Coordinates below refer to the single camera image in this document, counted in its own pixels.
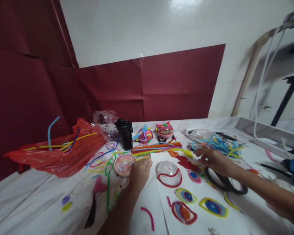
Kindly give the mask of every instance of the clear plastic bag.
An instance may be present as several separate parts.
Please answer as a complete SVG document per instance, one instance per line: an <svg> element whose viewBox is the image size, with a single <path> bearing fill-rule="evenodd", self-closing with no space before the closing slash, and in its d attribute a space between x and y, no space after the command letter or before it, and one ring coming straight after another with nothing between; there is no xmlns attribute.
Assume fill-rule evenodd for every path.
<svg viewBox="0 0 294 235"><path fill-rule="evenodd" d="M119 117L112 110L95 111L93 114L93 125L101 125L101 128L106 132L108 140L117 140L119 132L114 123Z"/></svg>

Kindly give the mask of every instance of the red plastic bag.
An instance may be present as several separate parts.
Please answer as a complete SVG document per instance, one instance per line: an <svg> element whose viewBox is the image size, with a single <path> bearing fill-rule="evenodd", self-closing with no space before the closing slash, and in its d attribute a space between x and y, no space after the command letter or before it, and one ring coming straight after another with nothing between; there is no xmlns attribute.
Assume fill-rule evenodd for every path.
<svg viewBox="0 0 294 235"><path fill-rule="evenodd" d="M63 145L73 141L79 128L81 130L78 137L92 133L97 134L76 140L70 152L38 148L39 146L47 146L48 141L45 141L34 145L25 145L20 150L6 153L4 157L9 157L15 162L30 165L37 170L46 171L61 178L70 177L88 163L89 159L106 143L108 138L99 125L91 125L84 119L79 118L76 126L73 126L74 134L53 139L51 145ZM31 147L37 147L37 149L24 150Z"/></svg>

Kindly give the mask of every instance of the white paper sheet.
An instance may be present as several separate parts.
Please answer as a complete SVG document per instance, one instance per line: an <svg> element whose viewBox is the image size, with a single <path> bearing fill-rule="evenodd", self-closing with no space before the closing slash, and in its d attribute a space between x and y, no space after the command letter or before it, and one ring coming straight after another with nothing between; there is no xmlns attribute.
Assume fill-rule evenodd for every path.
<svg viewBox="0 0 294 235"><path fill-rule="evenodd" d="M193 212L198 216L197 220L191 225L185 225L178 221L172 213L171 208L168 205L167 196L170 198L171 203L179 201L178 197L175 195L174 191L177 188L169 188L164 186L159 180L157 180L157 186L160 194L160 199L162 203L162 208L164 211L165 219L167 222L169 234L207 234L211 235L211 228L215 229L220 235L223 234L249 234L248 228L244 222L243 215L240 212L231 208L223 199L220 192L212 188L206 179L202 179L201 184L196 184L192 182L188 176L187 169L178 164L178 159L170 156L168 152L162 153L152 153L151 159L154 166L154 174L156 177L156 166L162 161L173 162L182 173L182 183L177 188L185 188L190 191L198 201L192 204L186 204ZM201 208L198 203L204 198L209 197L217 200L223 206L228 208L228 215L226 218L219 218L212 215Z"/></svg>

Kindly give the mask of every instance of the colored straw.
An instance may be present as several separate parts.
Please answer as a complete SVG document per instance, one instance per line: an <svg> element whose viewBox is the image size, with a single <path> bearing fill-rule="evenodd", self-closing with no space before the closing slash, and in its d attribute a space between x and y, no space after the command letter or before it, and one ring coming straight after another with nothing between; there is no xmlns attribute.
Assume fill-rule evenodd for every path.
<svg viewBox="0 0 294 235"><path fill-rule="evenodd" d="M60 116L58 116L48 127L48 145L51 145L51 138L50 138L51 127L53 126L53 124L56 123L56 121L58 121L59 118L60 118Z"/></svg>

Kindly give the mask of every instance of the red paper backdrop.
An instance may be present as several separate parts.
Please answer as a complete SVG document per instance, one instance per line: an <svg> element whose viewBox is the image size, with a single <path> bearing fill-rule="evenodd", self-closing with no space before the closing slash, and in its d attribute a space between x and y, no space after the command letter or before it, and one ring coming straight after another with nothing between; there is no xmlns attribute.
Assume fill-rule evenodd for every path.
<svg viewBox="0 0 294 235"><path fill-rule="evenodd" d="M130 121L208 116L225 45L68 68L0 49L0 180L18 169L3 154L72 133L77 118L112 109Z"/></svg>
<svg viewBox="0 0 294 235"><path fill-rule="evenodd" d="M78 68L59 0L0 0L0 48Z"/></svg>

